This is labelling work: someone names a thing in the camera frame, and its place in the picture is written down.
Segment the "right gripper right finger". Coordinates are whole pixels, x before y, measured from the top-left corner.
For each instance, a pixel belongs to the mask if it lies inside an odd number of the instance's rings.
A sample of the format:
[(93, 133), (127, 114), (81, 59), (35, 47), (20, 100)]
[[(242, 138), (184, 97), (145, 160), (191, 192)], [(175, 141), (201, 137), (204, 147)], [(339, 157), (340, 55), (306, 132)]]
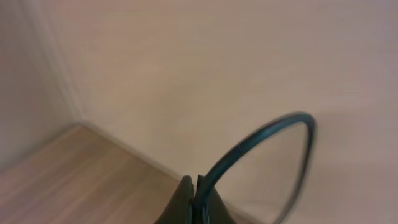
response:
[(236, 224), (217, 190), (212, 187), (199, 208), (195, 206), (197, 224)]

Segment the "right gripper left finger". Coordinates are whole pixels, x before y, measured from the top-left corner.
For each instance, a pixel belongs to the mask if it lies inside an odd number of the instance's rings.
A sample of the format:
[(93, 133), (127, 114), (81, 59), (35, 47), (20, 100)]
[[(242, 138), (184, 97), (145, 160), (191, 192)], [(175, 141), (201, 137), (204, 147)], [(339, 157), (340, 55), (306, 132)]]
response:
[(192, 224), (193, 194), (192, 178), (185, 175), (155, 224)]

